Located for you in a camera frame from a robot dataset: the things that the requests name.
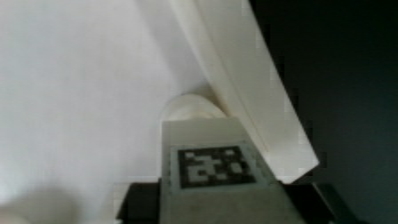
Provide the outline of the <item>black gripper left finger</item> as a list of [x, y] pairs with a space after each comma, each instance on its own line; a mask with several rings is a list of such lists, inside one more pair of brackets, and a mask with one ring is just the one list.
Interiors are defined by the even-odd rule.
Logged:
[[116, 211], [120, 224], [159, 223], [159, 183], [131, 183]]

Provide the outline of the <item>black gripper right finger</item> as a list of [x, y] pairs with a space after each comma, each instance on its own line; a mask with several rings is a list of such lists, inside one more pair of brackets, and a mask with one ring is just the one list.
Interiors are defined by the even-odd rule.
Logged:
[[307, 224], [360, 224], [330, 184], [291, 184], [284, 191]]

